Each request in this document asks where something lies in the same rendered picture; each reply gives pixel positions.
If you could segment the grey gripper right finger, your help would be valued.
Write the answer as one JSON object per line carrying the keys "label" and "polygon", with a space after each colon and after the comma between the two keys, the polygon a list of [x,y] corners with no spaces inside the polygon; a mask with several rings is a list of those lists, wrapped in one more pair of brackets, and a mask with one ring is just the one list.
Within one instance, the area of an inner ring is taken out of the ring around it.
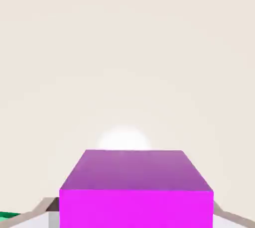
{"label": "grey gripper right finger", "polygon": [[224,211],[214,202],[213,228],[255,228],[255,221]]}

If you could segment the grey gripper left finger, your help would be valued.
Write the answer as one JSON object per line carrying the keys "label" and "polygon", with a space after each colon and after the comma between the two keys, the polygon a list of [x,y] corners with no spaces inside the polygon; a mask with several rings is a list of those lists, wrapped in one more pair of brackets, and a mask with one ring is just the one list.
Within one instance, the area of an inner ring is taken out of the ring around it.
{"label": "grey gripper left finger", "polygon": [[46,197],[32,210],[0,222],[0,228],[59,228],[59,198]]}

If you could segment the small magenta cube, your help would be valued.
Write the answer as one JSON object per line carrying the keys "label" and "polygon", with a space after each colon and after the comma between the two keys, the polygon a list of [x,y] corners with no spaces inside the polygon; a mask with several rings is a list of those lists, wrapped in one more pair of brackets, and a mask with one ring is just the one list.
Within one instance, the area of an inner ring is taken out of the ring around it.
{"label": "small magenta cube", "polygon": [[213,209],[180,150],[86,150],[59,191],[60,228],[213,228]]}

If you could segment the small green cube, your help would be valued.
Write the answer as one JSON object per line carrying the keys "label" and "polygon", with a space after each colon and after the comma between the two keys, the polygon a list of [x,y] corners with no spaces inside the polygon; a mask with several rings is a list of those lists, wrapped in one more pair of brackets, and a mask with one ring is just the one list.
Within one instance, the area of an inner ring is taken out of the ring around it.
{"label": "small green cube", "polygon": [[16,217],[20,213],[0,212],[0,222]]}

